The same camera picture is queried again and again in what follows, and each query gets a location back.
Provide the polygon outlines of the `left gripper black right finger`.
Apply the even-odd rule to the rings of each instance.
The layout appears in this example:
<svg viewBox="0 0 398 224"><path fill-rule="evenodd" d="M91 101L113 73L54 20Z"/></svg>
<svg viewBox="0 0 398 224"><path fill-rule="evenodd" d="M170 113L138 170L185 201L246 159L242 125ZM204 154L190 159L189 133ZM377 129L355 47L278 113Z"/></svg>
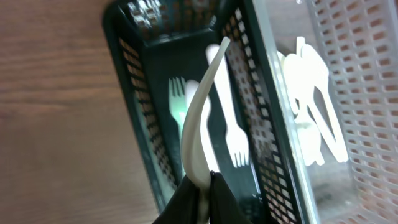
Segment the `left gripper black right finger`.
<svg viewBox="0 0 398 224"><path fill-rule="evenodd" d="M210 223L211 224L251 224L219 172L210 172Z"/></svg>

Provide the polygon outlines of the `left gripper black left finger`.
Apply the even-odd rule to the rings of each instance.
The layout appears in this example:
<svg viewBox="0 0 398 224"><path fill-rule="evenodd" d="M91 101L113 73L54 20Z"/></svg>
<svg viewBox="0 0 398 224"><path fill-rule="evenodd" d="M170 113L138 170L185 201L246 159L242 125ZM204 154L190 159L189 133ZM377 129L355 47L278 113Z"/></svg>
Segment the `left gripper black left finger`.
<svg viewBox="0 0 398 224"><path fill-rule="evenodd" d="M196 224L199 189L185 176L153 224Z"/></svg>

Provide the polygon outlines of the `wooden fork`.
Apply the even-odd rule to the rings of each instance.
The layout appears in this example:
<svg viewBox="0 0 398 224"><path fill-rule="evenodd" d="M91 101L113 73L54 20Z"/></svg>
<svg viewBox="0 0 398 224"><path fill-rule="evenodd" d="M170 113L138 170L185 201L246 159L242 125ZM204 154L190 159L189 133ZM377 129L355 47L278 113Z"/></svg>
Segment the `wooden fork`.
<svg viewBox="0 0 398 224"><path fill-rule="evenodd" d="M184 85L185 79L183 77L169 78L169 111L178 125L180 134L187 114Z"/></svg>
<svg viewBox="0 0 398 224"><path fill-rule="evenodd" d="M226 57L223 57L220 62L214 84L226 122L225 138L233 166L234 168L248 166L248 137L236 119Z"/></svg>
<svg viewBox="0 0 398 224"><path fill-rule="evenodd" d="M183 168L185 169L187 178L199 188L197 223L208 223L210 219L209 189L211 185L211 174L201 143L201 113L206 97L214 82L221 59L224 57L230 42L230 38L223 38L214 59L206 70L193 96L183 125L181 142Z"/></svg>

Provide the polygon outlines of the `white plastic spoon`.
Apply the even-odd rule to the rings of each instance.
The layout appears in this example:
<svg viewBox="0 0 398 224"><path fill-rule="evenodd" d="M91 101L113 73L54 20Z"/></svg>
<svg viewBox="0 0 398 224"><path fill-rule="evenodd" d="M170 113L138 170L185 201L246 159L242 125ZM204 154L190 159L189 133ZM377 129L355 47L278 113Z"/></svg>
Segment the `white plastic spoon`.
<svg viewBox="0 0 398 224"><path fill-rule="evenodd" d="M320 54L311 45L305 43L304 37L299 36L296 39L296 54L306 62L305 70L312 88L320 92L325 104L329 122L326 122L321 115L314 96L308 102L318 130L337 162L346 162L349 157L345 140L328 89L330 71Z"/></svg>
<svg viewBox="0 0 398 224"><path fill-rule="evenodd" d="M310 166L316 162L319 166L322 166L325 160L320 151L322 144L321 134L316 123L310 117L308 106L303 100L299 100L299 112L294 121L304 164Z"/></svg>
<svg viewBox="0 0 398 224"><path fill-rule="evenodd" d="M297 117L299 113L299 100L305 101L308 106L309 100L313 97L314 89L308 79L304 69L304 61L301 57L296 54L284 56L280 52L277 53L277 56L283 70L290 106L292 108L298 106L298 111L294 113Z"/></svg>

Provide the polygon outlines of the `black perforated plastic basket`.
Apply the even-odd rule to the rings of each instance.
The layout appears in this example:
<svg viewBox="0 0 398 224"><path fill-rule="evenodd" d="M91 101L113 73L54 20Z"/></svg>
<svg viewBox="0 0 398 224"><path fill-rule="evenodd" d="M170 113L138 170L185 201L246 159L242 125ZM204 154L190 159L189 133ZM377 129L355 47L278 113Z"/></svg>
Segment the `black perforated plastic basket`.
<svg viewBox="0 0 398 224"><path fill-rule="evenodd" d="M231 40L226 52L238 125L250 164L234 167L222 101L210 90L210 139L240 211L253 223L311 223L295 165L294 121L284 118L278 58L266 45L253 1L115 1L103 30L159 211L183 180L178 125L169 110L171 79L200 81L205 50Z"/></svg>

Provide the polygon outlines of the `clear perforated plastic basket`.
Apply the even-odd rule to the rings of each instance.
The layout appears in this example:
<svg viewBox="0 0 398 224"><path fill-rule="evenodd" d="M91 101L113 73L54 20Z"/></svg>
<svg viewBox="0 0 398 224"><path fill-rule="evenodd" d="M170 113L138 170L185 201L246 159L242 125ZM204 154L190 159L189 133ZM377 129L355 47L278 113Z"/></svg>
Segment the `clear perforated plastic basket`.
<svg viewBox="0 0 398 224"><path fill-rule="evenodd" d="M326 63L329 93L348 161L337 162L321 136L322 166L304 164L298 139L295 165L311 223L397 222L397 2L388 0L254 1L266 45L277 56L296 54L301 36ZM278 58L284 118L295 119ZM329 122L320 92L315 103Z"/></svg>

